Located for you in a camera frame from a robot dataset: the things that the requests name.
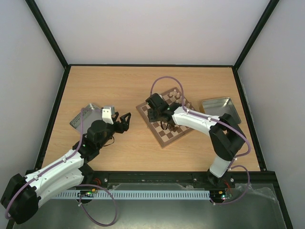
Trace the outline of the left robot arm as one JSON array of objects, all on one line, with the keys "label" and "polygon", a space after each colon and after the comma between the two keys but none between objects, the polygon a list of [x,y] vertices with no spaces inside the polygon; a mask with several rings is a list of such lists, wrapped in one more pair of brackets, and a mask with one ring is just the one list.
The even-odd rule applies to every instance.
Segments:
[{"label": "left robot arm", "polygon": [[29,220],[38,209],[57,194],[75,186],[90,184],[93,170],[88,165],[115,133],[128,131],[131,113],[102,108],[100,119],[91,123],[87,131],[81,130],[80,140],[66,154],[46,167],[12,176],[0,199],[4,216],[17,224]]}]

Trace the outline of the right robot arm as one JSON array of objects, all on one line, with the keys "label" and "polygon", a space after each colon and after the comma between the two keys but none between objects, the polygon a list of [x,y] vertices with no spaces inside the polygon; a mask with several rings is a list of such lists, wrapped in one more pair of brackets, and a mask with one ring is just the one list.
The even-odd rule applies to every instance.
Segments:
[{"label": "right robot arm", "polygon": [[161,95],[151,94],[146,100],[149,105],[149,122],[160,122],[161,127],[186,126],[208,135],[216,157],[209,168],[208,182],[218,187],[224,182],[224,174],[236,159],[237,152],[249,144],[233,117],[203,114],[177,102],[168,104]]}]

